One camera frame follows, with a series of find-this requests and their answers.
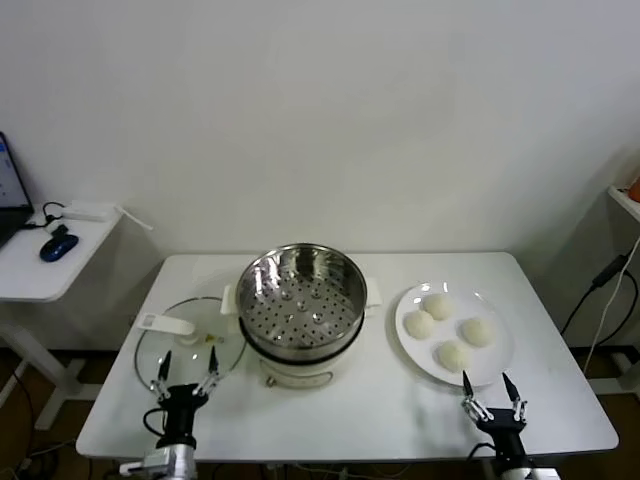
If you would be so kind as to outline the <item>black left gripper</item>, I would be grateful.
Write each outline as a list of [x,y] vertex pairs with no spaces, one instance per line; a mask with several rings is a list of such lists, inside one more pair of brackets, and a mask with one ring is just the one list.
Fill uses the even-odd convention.
[[157,375],[151,380],[151,390],[156,398],[161,400],[159,405],[166,413],[164,432],[158,440],[159,444],[196,444],[193,436],[193,425],[198,409],[204,406],[208,395],[220,381],[219,362],[216,347],[210,351],[207,374],[197,385],[175,385],[169,389],[166,385],[172,359],[169,350],[160,360]]

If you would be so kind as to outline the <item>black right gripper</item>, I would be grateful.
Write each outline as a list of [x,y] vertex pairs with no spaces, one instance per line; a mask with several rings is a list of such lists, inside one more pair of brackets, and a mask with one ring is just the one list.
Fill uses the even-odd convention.
[[462,407],[467,416],[475,421],[476,427],[491,437],[495,451],[494,466],[527,466],[528,458],[520,439],[520,433],[526,426],[527,401],[520,396],[516,385],[506,373],[502,373],[502,379],[512,403],[512,410],[487,409],[475,398],[465,370],[462,371]]

